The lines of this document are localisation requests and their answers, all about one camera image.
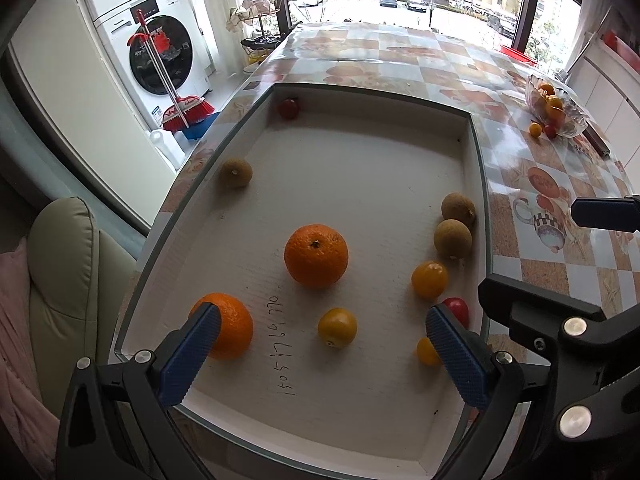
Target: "table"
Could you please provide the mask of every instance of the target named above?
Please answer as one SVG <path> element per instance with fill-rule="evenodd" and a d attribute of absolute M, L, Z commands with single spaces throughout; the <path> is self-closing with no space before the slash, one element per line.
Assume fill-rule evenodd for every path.
<path fill-rule="evenodd" d="M 613 154 L 601 159 L 582 135 L 551 142 L 528 134 L 533 116 L 524 89 L 531 73 L 548 78 L 503 54 L 428 30 L 369 23 L 298 27 L 236 92 L 178 175 L 138 260 L 121 313 L 197 173 L 275 82 L 378 89 L 468 111 L 487 177 L 493 272 L 597 304 L 607 317 L 639 303 L 640 237 L 581 228 L 570 217 L 577 196 L 630 194 L 624 168 Z M 497 323 L 489 326 L 488 342 L 520 362 L 540 362 L 511 342 L 507 329 Z M 522 420 L 514 418 L 512 433 Z M 498 453 L 504 458 L 508 452 Z"/>

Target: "broom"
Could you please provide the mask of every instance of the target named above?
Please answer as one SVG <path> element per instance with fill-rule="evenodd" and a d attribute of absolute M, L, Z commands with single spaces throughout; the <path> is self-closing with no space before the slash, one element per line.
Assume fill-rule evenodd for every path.
<path fill-rule="evenodd" d="M 183 98 L 178 95 L 174 83 L 171 81 L 171 77 L 164 63 L 162 63 L 162 58 L 158 52 L 159 50 L 164 52 L 170 47 L 169 39 L 163 31 L 151 36 L 145 17 L 140 9 L 136 10 L 136 16 L 143 32 L 138 32 L 129 38 L 127 45 L 131 45 L 136 38 L 140 38 L 151 59 L 151 63 L 156 69 L 156 72 L 158 72 L 162 86 L 164 86 L 164 89 L 173 102 L 173 105 L 167 108 L 162 115 L 162 127 L 171 133 L 175 133 L 189 128 L 213 114 L 213 112 L 216 111 L 215 108 L 207 103 L 204 98 L 195 95 Z"/>

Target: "curtain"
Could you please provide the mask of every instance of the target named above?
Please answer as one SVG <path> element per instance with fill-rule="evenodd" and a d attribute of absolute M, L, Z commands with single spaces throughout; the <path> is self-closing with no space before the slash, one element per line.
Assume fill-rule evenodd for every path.
<path fill-rule="evenodd" d="M 239 0 L 193 0 L 194 7 L 203 7 L 209 18 L 210 31 L 215 44 L 209 44 L 209 51 L 218 72 L 232 75 L 241 72 L 247 65 L 246 54 L 240 45 L 244 38 L 241 32 L 226 30 L 229 10 L 239 5 Z"/>
<path fill-rule="evenodd" d="M 581 51 L 591 39 L 591 36 L 598 31 L 602 20 L 604 20 L 610 8 L 610 0 L 582 0 L 578 27 L 575 31 L 571 55 L 569 56 L 565 70 L 568 71 L 578 59 L 578 56 L 580 56 Z M 601 32 L 604 32 L 606 28 L 608 28 L 606 25 L 607 23 L 604 24 Z"/>

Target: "street lamp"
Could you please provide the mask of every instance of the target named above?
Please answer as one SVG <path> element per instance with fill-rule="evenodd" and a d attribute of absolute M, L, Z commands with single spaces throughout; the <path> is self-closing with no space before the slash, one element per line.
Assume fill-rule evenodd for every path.
<path fill-rule="evenodd" d="M 431 19 L 433 18 L 433 9 L 435 9 L 436 6 L 433 4 L 433 0 L 429 1 L 429 28 L 431 28 Z"/>

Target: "beige leather chair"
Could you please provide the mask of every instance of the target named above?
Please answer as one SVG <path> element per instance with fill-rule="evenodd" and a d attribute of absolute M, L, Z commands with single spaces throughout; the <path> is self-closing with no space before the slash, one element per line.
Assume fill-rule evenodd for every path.
<path fill-rule="evenodd" d="M 135 260 L 100 231 L 86 204 L 63 198 L 44 208 L 28 235 L 31 344 L 42 402 L 60 417 L 76 361 L 109 358 Z"/>

